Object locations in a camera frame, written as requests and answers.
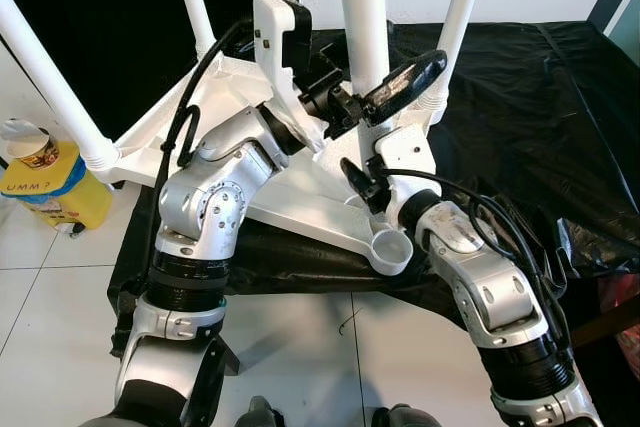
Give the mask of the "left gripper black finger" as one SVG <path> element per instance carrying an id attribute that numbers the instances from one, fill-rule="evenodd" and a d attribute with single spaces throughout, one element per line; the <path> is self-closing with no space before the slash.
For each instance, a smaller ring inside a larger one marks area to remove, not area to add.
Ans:
<path id="1" fill-rule="evenodd" d="M 362 97 L 362 119 L 370 125 L 383 124 L 419 98 L 447 66 L 448 56 L 443 49 L 408 58 Z"/>

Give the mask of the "black plastic cover sheet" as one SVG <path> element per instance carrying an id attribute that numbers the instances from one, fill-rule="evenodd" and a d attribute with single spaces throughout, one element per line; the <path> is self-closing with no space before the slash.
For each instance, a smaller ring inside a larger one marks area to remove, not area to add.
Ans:
<path id="1" fill-rule="evenodd" d="M 535 253 L 571 279 L 640 266 L 639 69 L 593 24 L 467 28 L 448 107 L 428 135 L 449 180 L 517 209 Z M 460 321 L 417 253 L 402 275 L 268 223 L 239 231 L 225 294 L 385 293 Z"/>

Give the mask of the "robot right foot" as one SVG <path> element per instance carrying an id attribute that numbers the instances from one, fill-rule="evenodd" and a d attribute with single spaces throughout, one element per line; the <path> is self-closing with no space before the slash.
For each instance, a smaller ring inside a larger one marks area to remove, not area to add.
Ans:
<path id="1" fill-rule="evenodd" d="M 442 427 L 442 424 L 425 410 L 397 404 L 376 409 L 370 427 Z"/>

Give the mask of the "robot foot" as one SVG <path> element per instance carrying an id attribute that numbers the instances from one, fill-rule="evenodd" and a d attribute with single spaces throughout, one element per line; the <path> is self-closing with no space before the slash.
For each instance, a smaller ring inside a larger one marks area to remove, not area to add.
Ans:
<path id="1" fill-rule="evenodd" d="M 283 414 L 264 396 L 253 396 L 250 408 L 234 423 L 234 427 L 285 427 Z"/>
<path id="2" fill-rule="evenodd" d="M 370 427 L 442 427 L 442 424 L 425 410 L 397 404 L 376 409 Z"/>

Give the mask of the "black door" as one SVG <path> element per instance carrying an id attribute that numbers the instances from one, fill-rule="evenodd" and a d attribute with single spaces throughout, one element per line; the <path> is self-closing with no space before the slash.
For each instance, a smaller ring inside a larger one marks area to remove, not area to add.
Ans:
<path id="1" fill-rule="evenodd" d="M 183 0 L 14 0 L 102 134 L 127 133 L 198 61 Z M 251 0 L 204 0 L 215 37 Z"/>

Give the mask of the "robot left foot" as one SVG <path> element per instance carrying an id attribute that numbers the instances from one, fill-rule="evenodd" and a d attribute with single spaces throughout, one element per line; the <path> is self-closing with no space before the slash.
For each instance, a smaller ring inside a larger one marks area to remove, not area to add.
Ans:
<path id="1" fill-rule="evenodd" d="M 283 414 L 264 396 L 253 396 L 250 408 L 234 423 L 234 427 L 285 427 Z"/>

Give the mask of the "brown wooden table leg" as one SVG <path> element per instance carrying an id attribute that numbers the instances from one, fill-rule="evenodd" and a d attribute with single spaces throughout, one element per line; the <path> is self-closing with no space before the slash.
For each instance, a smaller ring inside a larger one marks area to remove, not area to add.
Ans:
<path id="1" fill-rule="evenodd" d="M 571 339 L 573 348 L 595 343 L 603 337 L 622 334 L 628 328 L 635 327 L 640 321 L 640 298 L 634 296 L 627 302 L 609 309 L 608 312 L 599 314 L 572 331 Z"/>

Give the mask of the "pink plastic bag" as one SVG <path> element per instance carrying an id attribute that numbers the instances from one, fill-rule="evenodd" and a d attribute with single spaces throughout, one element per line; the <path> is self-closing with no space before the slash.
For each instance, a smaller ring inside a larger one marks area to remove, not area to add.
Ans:
<path id="1" fill-rule="evenodd" d="M 627 360 L 628 368 L 632 375 L 639 378 L 640 375 L 640 328 L 637 326 L 640 316 L 640 276 L 637 273 L 625 273 L 608 279 L 600 280 L 598 294 L 600 308 L 603 313 L 608 313 L 616 308 L 622 308 L 625 313 L 625 321 L 628 322 L 626 330 L 614 335 L 614 340 Z"/>

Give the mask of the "yellow carton box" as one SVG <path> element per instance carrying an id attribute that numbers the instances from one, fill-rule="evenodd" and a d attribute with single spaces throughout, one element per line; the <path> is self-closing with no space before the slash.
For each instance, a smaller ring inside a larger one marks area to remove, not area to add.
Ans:
<path id="1" fill-rule="evenodd" d="M 17 157 L 0 177 L 0 197 L 18 200 L 52 227 L 81 223 L 99 229 L 108 217 L 110 186 L 88 171 L 73 142 L 49 140 Z"/>

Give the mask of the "printed paper cup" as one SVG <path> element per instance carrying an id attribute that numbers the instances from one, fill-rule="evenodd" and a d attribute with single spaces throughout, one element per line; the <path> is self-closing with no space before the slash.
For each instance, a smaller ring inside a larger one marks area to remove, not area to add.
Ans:
<path id="1" fill-rule="evenodd" d="M 56 139 L 44 127 L 20 119 L 0 122 L 6 153 L 32 170 L 54 166 L 61 154 Z"/>

